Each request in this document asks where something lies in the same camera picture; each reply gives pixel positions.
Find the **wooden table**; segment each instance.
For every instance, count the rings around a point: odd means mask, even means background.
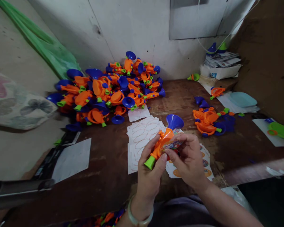
[[[201,84],[187,80],[165,81],[166,97],[148,102],[149,111],[166,125],[168,114],[179,115],[185,123],[185,133],[196,134],[200,143],[211,154],[210,166],[219,187],[237,185],[272,177],[266,166],[284,170],[284,147],[274,147],[251,121],[252,114],[236,116],[235,132],[222,136],[202,138],[194,124],[192,110],[198,109],[195,96],[203,96],[218,111],[224,107]],[[82,131],[79,140],[92,138],[89,168],[58,183],[42,199],[18,208],[6,226],[39,226],[119,209],[135,192],[137,173],[127,174],[126,118],[121,125],[108,123],[107,127],[92,125]],[[166,200],[192,194],[182,179],[162,176],[157,200]]]

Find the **person's left hand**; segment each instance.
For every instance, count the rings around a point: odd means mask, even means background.
[[[131,212],[139,221],[147,219],[152,212],[155,197],[159,193],[160,179],[166,166],[165,153],[156,161],[153,170],[144,165],[159,138],[160,135],[156,135],[148,142],[138,162],[138,189],[132,200]]]

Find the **floral cushion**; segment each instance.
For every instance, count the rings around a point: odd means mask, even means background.
[[[55,110],[55,104],[0,73],[0,125],[32,129],[45,122]]]

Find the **green plastic bag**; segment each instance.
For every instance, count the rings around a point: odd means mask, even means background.
[[[60,79],[68,79],[68,69],[81,71],[75,57],[57,39],[49,36],[10,3],[0,0],[0,7],[22,31]]]

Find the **bracelet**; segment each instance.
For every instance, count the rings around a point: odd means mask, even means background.
[[[150,216],[146,220],[138,221],[133,216],[132,211],[131,211],[131,204],[132,204],[132,200],[133,200],[134,196],[135,195],[133,195],[132,198],[129,200],[129,204],[128,204],[128,207],[127,207],[127,214],[128,214],[129,220],[135,226],[147,226],[151,222],[151,220],[152,220],[152,217],[154,215],[154,209],[152,209],[152,212],[151,212]]]

